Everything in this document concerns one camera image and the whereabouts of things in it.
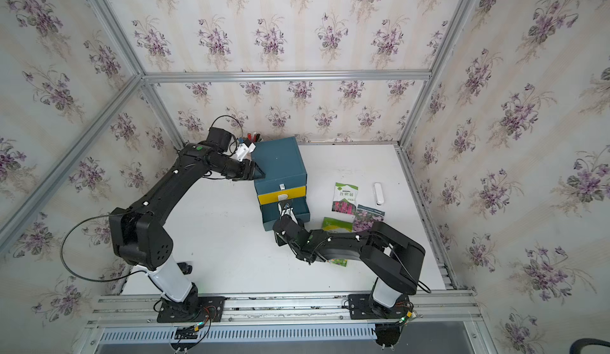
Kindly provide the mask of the teal drawer cabinet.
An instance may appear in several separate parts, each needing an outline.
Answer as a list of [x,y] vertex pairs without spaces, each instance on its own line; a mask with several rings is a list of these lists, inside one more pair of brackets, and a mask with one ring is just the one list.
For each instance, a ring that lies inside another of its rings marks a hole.
[[257,195],[307,186],[308,173],[295,137],[262,141],[255,146],[251,157],[266,173],[264,179],[254,180]]

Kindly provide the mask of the green colourful seed bag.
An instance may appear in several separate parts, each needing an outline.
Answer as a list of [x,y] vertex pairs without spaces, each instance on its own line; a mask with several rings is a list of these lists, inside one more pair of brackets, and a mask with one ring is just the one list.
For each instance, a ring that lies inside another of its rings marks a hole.
[[[322,230],[330,233],[352,233],[354,231],[352,222],[341,221],[332,217],[325,217],[322,221]],[[348,265],[347,259],[332,259],[331,264],[335,264],[346,268]]]

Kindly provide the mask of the green white seed bag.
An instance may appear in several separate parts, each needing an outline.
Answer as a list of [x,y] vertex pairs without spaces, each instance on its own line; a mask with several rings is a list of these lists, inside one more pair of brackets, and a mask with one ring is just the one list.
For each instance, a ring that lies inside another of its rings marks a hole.
[[336,183],[331,210],[340,214],[354,215],[357,210],[358,186]]

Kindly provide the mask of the purple flower seed bag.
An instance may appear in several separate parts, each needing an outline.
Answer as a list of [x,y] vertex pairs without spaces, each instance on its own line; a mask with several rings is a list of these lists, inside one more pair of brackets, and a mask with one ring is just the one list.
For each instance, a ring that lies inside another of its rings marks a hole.
[[354,232],[368,231],[375,222],[384,221],[385,212],[368,206],[358,205],[352,224]]

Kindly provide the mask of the yellow drawer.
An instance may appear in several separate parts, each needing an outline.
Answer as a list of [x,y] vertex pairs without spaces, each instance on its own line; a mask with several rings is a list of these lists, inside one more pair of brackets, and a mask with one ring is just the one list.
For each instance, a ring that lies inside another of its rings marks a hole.
[[281,201],[284,200],[289,200],[289,199],[294,199],[294,198],[303,198],[307,195],[307,187],[303,186],[303,187],[293,187],[293,188],[286,188],[284,190],[278,190],[275,192],[271,192],[271,193],[267,193],[267,194],[261,194],[258,195],[258,201],[259,204],[261,206],[264,205],[268,205],[268,204],[272,204],[272,203],[279,203]]

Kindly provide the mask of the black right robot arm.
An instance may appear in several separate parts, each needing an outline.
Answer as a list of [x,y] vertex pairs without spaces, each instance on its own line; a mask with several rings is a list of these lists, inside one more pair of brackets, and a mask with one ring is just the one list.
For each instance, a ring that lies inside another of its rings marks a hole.
[[402,296],[417,290],[430,293],[420,280],[426,250],[385,222],[374,222],[370,230],[357,233],[308,231],[292,217],[282,216],[273,226],[278,246],[286,245],[297,260],[308,264],[329,260],[357,260],[377,277],[371,299],[390,309]]

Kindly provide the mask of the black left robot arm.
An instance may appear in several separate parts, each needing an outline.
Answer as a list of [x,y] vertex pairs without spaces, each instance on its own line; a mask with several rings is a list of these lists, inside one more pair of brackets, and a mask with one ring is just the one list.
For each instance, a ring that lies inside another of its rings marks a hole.
[[173,166],[151,190],[131,206],[114,209],[109,216],[114,255],[144,269],[161,296],[182,308],[198,300],[196,285],[173,259],[173,239],[165,229],[171,212],[192,185],[209,173],[232,181],[251,181],[257,171],[246,156],[256,149],[252,141],[238,146],[236,157],[210,141],[188,144]]

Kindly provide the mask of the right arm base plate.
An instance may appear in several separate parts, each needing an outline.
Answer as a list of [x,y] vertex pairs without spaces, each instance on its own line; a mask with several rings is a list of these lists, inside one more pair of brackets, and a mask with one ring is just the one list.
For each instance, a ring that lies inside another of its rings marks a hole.
[[405,321],[415,315],[414,305],[407,295],[401,295],[392,307],[383,306],[373,300],[370,294],[351,294],[343,303],[343,309],[349,311],[351,320],[401,320]]

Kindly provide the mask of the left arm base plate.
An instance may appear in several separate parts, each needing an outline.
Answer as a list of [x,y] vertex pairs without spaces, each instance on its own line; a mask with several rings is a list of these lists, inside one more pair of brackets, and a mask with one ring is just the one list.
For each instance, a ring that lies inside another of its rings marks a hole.
[[160,306],[154,307],[157,311],[157,323],[178,322],[220,322],[226,299],[222,296],[199,296],[198,300],[186,300],[176,303],[165,298],[160,299]]

